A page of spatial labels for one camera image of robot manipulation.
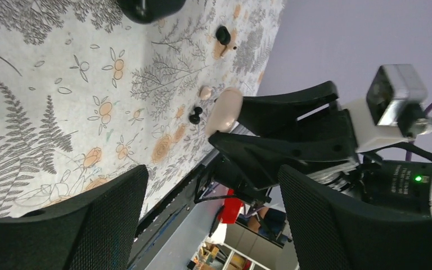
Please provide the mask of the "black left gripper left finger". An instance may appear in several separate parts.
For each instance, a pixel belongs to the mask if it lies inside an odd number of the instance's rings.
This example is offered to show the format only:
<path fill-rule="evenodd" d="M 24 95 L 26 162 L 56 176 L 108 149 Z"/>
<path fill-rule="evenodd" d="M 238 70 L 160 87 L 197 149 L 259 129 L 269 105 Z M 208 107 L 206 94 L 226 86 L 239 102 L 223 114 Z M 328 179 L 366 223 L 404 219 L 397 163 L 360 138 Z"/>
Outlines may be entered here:
<path fill-rule="evenodd" d="M 139 165 L 57 204 L 0 218 L 0 269 L 127 269 L 148 179 Z"/>

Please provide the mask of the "beige earbud charging case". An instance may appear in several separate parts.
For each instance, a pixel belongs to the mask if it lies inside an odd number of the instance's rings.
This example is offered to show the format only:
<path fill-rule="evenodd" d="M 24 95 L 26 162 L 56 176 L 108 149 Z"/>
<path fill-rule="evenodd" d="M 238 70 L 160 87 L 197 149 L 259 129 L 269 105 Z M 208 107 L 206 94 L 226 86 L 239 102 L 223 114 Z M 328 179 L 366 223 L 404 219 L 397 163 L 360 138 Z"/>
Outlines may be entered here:
<path fill-rule="evenodd" d="M 210 137 L 216 132 L 229 133 L 237 122 L 243 95 L 238 88 L 226 88 L 216 99 L 213 109 L 207 118 L 205 134 Z"/>

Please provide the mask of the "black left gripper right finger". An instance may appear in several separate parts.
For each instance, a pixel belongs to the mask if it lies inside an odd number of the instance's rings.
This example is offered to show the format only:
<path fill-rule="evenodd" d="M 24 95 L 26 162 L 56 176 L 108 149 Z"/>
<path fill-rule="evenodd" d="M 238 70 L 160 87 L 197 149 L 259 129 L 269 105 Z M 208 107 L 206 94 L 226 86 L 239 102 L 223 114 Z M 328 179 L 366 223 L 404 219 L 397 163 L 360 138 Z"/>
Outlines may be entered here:
<path fill-rule="evenodd" d="M 283 202 L 301 269 L 432 269 L 432 219 L 380 208 L 283 165 Z"/>

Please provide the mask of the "small beige earbud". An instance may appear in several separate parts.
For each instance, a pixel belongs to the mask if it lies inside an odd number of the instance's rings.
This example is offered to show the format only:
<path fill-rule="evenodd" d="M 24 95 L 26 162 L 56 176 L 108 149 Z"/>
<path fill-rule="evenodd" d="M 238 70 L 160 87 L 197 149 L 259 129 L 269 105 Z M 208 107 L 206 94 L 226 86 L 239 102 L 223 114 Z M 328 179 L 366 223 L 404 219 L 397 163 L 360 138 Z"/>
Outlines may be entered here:
<path fill-rule="evenodd" d="M 201 100 L 208 100 L 209 98 L 211 98 L 212 93 L 213 93 L 213 88 L 210 87 L 210 86 L 205 85 L 205 86 L 203 86 L 203 87 L 200 88 L 198 97 Z"/>

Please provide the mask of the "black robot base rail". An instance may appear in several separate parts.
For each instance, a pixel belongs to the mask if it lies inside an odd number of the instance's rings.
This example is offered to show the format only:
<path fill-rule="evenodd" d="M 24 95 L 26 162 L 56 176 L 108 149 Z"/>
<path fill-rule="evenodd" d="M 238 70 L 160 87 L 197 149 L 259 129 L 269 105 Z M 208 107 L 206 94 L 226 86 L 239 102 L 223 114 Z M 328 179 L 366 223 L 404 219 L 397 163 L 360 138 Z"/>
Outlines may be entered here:
<path fill-rule="evenodd" d="M 210 232 L 226 188 L 211 175 L 219 161 L 211 151 L 143 220 L 130 252 L 128 269 L 186 269 Z"/>

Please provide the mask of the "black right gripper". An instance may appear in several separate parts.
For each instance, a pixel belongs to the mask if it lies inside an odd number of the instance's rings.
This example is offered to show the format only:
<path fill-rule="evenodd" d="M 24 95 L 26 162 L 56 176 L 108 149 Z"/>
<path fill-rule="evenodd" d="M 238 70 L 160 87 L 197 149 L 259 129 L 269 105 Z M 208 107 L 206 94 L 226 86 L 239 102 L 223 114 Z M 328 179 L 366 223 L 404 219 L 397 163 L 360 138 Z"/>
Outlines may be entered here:
<path fill-rule="evenodd" d="M 277 185 L 282 165 L 313 180 L 349 172 L 359 165 L 358 144 L 349 111 L 332 102 L 338 98 L 332 81 L 291 93 L 245 96 L 237 118 L 241 125 L 250 131 L 277 131 L 296 122 L 296 135 L 264 138 L 217 132 L 209 142 L 239 168 L 255 190 Z"/>

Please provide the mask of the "beige stem earbud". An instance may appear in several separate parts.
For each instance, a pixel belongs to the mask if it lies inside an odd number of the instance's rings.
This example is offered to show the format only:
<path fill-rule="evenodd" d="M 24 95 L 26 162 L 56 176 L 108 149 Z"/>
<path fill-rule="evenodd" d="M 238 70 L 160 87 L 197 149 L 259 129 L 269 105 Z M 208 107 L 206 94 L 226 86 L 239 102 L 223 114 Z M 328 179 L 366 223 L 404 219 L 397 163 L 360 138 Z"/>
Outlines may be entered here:
<path fill-rule="evenodd" d="M 224 45 L 224 48 L 220 52 L 220 58 L 225 58 L 226 54 L 238 49 L 236 42 L 230 42 L 227 45 Z"/>

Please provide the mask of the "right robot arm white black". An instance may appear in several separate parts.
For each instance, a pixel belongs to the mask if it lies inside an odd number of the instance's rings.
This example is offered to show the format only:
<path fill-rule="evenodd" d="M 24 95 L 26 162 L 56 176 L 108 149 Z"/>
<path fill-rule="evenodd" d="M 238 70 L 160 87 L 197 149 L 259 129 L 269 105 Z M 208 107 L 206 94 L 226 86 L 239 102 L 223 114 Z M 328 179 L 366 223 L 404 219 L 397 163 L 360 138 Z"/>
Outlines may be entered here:
<path fill-rule="evenodd" d="M 228 88 L 206 132 L 241 175 L 237 189 L 278 186 L 289 165 L 339 192 L 359 189 L 370 204 L 432 217 L 432 153 L 397 127 L 375 125 L 365 100 L 340 107 L 331 81 L 275 96 Z"/>

